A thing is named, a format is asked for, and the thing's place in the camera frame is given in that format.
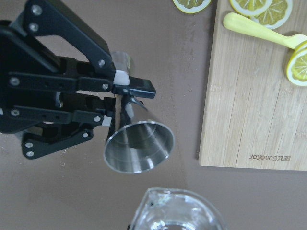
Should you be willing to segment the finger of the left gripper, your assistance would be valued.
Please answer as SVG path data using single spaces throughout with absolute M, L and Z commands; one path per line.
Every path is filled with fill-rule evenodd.
M 112 92 L 118 95 L 130 95 L 149 99 L 153 99 L 156 94 L 156 90 L 150 80 L 131 77 L 121 70 L 79 76 L 78 90 Z

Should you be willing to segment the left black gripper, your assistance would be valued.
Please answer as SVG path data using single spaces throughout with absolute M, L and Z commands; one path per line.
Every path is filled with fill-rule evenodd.
M 111 126 L 111 99 L 81 94 L 78 77 L 115 71 L 106 42 L 60 0 L 29 0 L 0 23 L 0 130 L 22 132 L 28 159 L 49 155 Z

